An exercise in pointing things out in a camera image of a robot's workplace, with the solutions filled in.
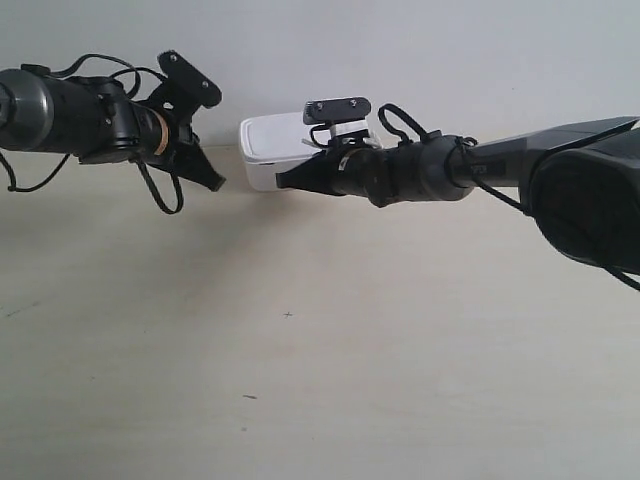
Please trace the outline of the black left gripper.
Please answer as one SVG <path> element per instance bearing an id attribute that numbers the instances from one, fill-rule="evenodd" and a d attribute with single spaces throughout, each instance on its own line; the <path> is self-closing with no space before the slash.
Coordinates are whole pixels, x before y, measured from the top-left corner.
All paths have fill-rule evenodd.
<path id="1" fill-rule="evenodd" d="M 217 172 L 199 145 L 192 126 L 176 123 L 148 107 L 135 107 L 139 128 L 135 159 L 217 192 L 226 178 Z"/>

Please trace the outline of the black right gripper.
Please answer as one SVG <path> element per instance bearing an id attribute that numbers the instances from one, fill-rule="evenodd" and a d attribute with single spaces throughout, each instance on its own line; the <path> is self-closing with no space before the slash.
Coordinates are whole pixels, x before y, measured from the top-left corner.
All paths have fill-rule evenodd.
<path id="1" fill-rule="evenodd" d="M 330 196 L 395 197 L 386 150 L 325 151 L 275 177 L 279 189 Z"/>

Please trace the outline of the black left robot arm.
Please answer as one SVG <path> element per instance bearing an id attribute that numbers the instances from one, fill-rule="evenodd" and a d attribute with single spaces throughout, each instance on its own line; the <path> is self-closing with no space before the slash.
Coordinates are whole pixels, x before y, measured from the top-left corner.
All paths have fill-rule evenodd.
<path id="1" fill-rule="evenodd" d="M 224 177 L 191 126 L 196 111 L 221 100 L 204 76 L 163 76 L 148 98 L 132 100 L 111 76 L 56 79 L 25 68 L 1 73 L 1 146 L 70 154 L 85 165 L 149 165 L 217 191 Z"/>

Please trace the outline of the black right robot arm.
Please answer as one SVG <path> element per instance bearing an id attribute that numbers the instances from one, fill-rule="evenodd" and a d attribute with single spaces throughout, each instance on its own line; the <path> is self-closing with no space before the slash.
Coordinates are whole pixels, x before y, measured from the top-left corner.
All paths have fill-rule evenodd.
<path id="1" fill-rule="evenodd" d="M 429 132 L 375 148 L 349 140 L 275 176 L 280 189 L 378 208 L 456 202 L 481 189 L 533 220 L 564 257 L 639 287 L 639 119 L 570 123 L 481 143 Z"/>

